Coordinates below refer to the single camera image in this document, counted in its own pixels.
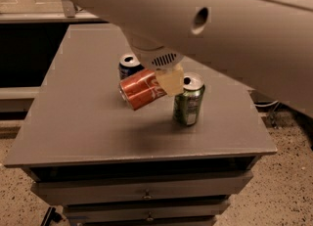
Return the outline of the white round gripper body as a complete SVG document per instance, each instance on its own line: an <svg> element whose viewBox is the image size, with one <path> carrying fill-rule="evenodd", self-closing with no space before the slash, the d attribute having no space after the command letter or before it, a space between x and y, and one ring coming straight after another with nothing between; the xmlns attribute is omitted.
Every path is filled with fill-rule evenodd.
<svg viewBox="0 0 313 226"><path fill-rule="evenodd" d="M183 55L157 43L139 43L131 49L144 68L150 70L173 68Z"/></svg>

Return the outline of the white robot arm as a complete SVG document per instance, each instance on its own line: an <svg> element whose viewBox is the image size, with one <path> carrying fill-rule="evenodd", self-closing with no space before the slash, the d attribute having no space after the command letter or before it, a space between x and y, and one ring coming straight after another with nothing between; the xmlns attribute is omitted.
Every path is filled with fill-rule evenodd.
<svg viewBox="0 0 313 226"><path fill-rule="evenodd" d="M313 0L70 0L313 116Z"/></svg>

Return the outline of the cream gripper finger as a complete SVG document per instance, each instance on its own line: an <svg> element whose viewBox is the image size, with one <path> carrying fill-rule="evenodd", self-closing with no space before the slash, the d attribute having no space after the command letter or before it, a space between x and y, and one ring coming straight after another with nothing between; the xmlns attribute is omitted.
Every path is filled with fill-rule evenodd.
<svg viewBox="0 0 313 226"><path fill-rule="evenodd" d="M184 91L184 71L180 64L173 68L156 70L155 74L159 86L168 96L176 96Z"/></svg>

